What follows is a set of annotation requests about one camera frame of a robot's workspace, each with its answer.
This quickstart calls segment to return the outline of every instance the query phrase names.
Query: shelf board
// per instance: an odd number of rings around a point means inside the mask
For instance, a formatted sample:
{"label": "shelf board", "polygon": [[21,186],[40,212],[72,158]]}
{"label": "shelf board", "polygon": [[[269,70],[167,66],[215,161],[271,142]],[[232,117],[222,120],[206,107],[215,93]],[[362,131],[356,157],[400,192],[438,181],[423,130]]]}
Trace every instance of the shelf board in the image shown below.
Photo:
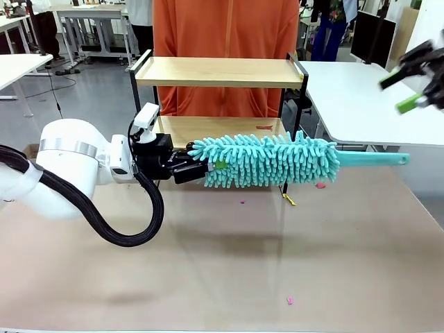
{"label": "shelf board", "polygon": [[254,134],[258,139],[272,135],[285,135],[279,118],[238,118],[238,117],[175,117],[157,118],[154,133],[171,134],[174,148],[185,148],[189,142],[204,137],[218,138],[224,135]]}
{"label": "shelf board", "polygon": [[284,59],[151,57],[136,74],[139,85],[299,89],[302,78]]}

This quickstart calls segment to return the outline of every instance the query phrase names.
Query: person in background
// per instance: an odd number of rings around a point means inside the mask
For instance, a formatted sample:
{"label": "person in background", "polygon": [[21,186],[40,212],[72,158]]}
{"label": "person in background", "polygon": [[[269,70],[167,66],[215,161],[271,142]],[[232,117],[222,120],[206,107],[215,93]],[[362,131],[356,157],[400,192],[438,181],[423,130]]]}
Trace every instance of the person in background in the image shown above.
{"label": "person in background", "polygon": [[51,2],[49,0],[32,0],[35,21],[40,31],[40,47],[49,54],[52,54],[53,61],[64,60],[61,57],[60,47],[57,40],[57,25],[53,13],[49,10]]}
{"label": "person in background", "polygon": [[152,50],[153,43],[153,0],[127,0],[128,16],[137,38],[140,55]]}
{"label": "person in background", "polygon": [[[298,0],[154,0],[157,56],[285,59]],[[277,117],[280,89],[158,87],[163,115]]]}
{"label": "person in background", "polygon": [[314,40],[311,61],[336,61],[347,24],[357,16],[357,10],[357,0],[314,1],[311,21],[316,22],[321,12],[321,25]]}

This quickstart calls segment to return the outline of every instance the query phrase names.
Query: orange jacket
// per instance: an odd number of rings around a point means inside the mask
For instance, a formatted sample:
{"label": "orange jacket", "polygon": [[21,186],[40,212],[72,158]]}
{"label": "orange jacket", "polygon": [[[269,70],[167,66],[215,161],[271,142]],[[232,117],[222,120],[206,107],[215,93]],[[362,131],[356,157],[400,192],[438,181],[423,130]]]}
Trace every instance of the orange jacket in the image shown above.
{"label": "orange jacket", "polygon": [[[284,59],[299,0],[154,0],[156,56]],[[163,115],[277,117],[280,89],[159,87]]]}

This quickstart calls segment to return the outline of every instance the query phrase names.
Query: monitor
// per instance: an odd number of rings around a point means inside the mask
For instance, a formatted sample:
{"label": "monitor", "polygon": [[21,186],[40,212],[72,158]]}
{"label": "monitor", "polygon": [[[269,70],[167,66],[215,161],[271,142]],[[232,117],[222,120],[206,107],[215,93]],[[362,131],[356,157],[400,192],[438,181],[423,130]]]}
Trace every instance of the monitor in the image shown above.
{"label": "monitor", "polygon": [[[353,37],[351,54],[362,60],[367,60],[370,53],[370,48],[375,38],[379,17],[368,14],[367,12],[359,11],[356,24],[355,36]],[[389,59],[389,53],[393,36],[395,35],[396,23],[384,19],[381,30],[377,37],[375,50],[371,58],[371,62],[379,64],[381,67],[386,66]]]}

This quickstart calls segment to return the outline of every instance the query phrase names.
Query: desk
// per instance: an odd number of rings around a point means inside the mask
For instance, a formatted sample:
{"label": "desk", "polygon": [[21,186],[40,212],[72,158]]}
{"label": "desk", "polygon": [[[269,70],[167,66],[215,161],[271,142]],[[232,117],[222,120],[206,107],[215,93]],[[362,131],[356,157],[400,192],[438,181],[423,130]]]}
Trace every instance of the desk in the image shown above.
{"label": "desk", "polygon": [[[5,33],[6,40],[8,42],[9,51],[11,54],[14,54],[14,48],[12,47],[12,42],[9,37],[8,31],[14,28],[18,28],[20,32],[20,37],[22,38],[23,47],[25,49],[26,53],[31,53],[29,50],[28,42],[26,41],[25,34],[22,27],[22,22],[26,21],[27,17],[16,17],[13,19],[8,19],[6,16],[0,16],[0,33]],[[0,100],[15,100],[17,99],[17,96],[0,96]]]}
{"label": "desk", "polygon": [[309,73],[307,91],[323,127],[342,144],[444,146],[444,114],[434,106],[401,115],[395,104],[414,94],[404,83],[384,90],[388,73],[360,62],[301,62]]}
{"label": "desk", "polygon": [[18,80],[53,58],[52,55],[4,54],[0,55],[0,90],[11,85],[24,109],[25,117],[32,117],[28,102]]}
{"label": "desk", "polygon": [[[124,8],[125,8],[124,5],[96,5],[96,6],[91,6],[89,8],[86,7],[78,8],[73,5],[58,5],[58,6],[52,6],[51,10],[57,14],[60,26],[63,26],[62,18],[63,17],[65,18],[67,25],[67,32],[69,34],[69,39],[71,41],[75,41],[77,38],[79,38],[80,41],[83,42],[83,34],[80,33],[79,29],[81,28],[83,32],[86,32],[87,29],[85,26],[85,22],[82,19],[94,19],[97,22],[101,22],[96,25],[97,34],[99,35],[99,41],[101,45],[101,51],[95,52],[95,51],[83,51],[81,49],[75,50],[78,51],[79,54],[83,54],[85,56],[120,57],[120,58],[126,56],[128,58],[128,63],[131,65],[132,57],[128,46],[128,39],[126,34],[124,33],[126,23],[121,13],[121,11]],[[111,24],[107,24],[106,22],[110,21],[111,19],[116,19],[120,21],[121,28],[123,31],[123,38],[125,41],[126,54],[111,52],[109,50],[110,41],[108,40],[108,38],[110,34],[113,34],[113,32]],[[76,31],[76,37],[74,37],[73,34],[73,23],[74,23],[74,29]],[[71,50],[71,46],[68,43],[68,39],[64,29],[62,29],[62,34],[63,34],[63,40],[68,50],[69,59],[71,60],[71,65],[74,66],[75,65],[74,56]]]}
{"label": "desk", "polygon": [[[0,326],[33,330],[431,332],[444,328],[444,234],[389,168],[333,185],[161,182],[165,218],[137,248],[84,221],[0,211]],[[120,232],[151,217],[139,185],[97,187]],[[293,297],[293,304],[287,304]]]}

